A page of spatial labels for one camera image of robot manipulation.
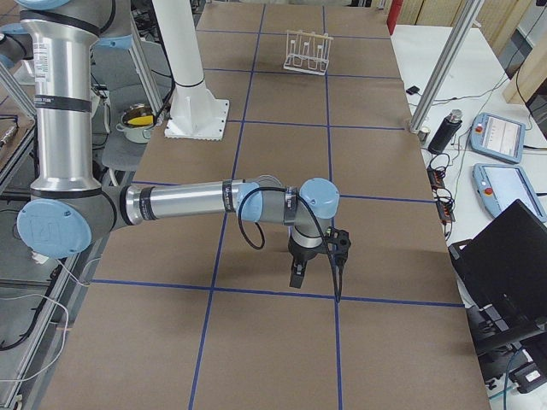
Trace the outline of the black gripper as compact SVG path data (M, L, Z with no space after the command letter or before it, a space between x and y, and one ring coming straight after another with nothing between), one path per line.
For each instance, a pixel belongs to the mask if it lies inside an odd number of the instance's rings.
M290 286L301 287L305 277L307 262L314 259L318 254L324 254L325 246L320 244L313 248L306 248L298 244L293 238L290 238L288 250L292 255Z

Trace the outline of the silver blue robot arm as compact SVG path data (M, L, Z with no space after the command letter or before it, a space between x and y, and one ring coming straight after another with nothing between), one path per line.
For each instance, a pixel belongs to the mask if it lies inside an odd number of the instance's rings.
M20 61L33 59L32 36L21 23L1 26L1 63L13 68Z
M78 254L106 234L146 220L234 213L239 221L288 226L290 285L303 283L309 260L324 254L342 288L349 235L331 226L339 193L330 181L284 187L256 179L144 187L103 187L92 173L91 49L100 41L133 45L128 1L23 1L32 38L39 176L17 228L33 251L54 259Z

